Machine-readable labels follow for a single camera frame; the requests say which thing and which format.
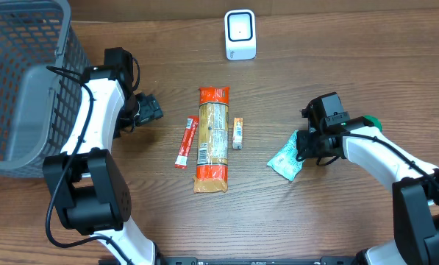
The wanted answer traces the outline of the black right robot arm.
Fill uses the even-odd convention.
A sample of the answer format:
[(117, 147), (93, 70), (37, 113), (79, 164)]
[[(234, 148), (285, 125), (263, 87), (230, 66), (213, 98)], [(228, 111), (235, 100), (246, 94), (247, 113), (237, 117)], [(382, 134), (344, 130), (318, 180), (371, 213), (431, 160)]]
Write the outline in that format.
[(439, 167), (388, 140), (377, 118), (351, 118), (335, 92), (311, 100), (301, 115), (308, 128), (296, 133), (297, 161), (346, 159), (392, 195), (393, 240), (349, 264), (439, 264)]

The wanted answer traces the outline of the red snack packet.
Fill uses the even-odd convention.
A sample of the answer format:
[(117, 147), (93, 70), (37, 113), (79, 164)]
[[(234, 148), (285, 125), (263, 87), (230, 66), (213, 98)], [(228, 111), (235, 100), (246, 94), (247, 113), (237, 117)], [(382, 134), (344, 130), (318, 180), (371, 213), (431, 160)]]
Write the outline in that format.
[(185, 126), (184, 135), (179, 148), (179, 154), (176, 157), (174, 166), (178, 169), (186, 169), (188, 165), (188, 156), (193, 144), (194, 135), (199, 125), (198, 116), (188, 116)]

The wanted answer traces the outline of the small orange box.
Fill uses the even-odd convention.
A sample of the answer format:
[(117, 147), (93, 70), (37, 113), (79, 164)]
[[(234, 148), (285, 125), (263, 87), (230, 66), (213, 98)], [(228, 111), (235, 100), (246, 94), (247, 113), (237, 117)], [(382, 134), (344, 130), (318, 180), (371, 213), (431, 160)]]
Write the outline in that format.
[(243, 148), (243, 119), (242, 118), (234, 118), (232, 148), (233, 149)]

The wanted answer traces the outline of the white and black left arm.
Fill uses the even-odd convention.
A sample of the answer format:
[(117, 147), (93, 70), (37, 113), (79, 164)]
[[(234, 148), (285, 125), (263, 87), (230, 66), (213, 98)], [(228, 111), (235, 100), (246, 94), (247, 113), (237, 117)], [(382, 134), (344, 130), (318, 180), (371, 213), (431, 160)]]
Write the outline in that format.
[(43, 162), (51, 194), (45, 220), (48, 240), (59, 248), (101, 242), (117, 264), (164, 264), (158, 246), (146, 238), (131, 216), (129, 187), (111, 149), (122, 131), (133, 132), (163, 117), (153, 95), (136, 93), (140, 66), (127, 50), (105, 49), (100, 66), (77, 73), (49, 67), (82, 89), (71, 134), (60, 154)]

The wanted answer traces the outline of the orange brown snack bag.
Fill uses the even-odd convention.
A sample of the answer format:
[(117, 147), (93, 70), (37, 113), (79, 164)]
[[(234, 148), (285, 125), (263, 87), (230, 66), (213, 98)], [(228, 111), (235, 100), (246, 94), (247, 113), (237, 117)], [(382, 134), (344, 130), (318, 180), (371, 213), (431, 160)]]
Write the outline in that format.
[(193, 191), (228, 189), (229, 88), (201, 87), (198, 153)]

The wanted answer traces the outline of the teal wet wipes pack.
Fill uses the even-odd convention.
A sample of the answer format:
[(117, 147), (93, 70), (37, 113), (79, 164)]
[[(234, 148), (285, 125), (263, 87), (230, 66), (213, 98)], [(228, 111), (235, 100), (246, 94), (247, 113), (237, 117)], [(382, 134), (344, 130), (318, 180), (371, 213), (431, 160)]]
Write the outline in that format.
[(288, 181), (293, 181), (301, 171), (303, 161), (297, 161), (298, 150), (296, 147), (297, 132), (295, 130), (287, 143), (267, 162), (276, 173), (283, 176)]

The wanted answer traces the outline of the green lid jar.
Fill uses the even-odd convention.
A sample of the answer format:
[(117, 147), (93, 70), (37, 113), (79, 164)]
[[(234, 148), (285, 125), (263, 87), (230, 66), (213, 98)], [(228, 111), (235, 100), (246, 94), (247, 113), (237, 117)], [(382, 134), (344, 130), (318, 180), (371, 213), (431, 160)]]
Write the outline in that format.
[(370, 122), (372, 122), (373, 125), (375, 127), (377, 127), (380, 132), (382, 132), (382, 124), (381, 124), (381, 122), (379, 121), (378, 118), (376, 118), (374, 116), (370, 116), (370, 115), (366, 115), (365, 118), (368, 119)]

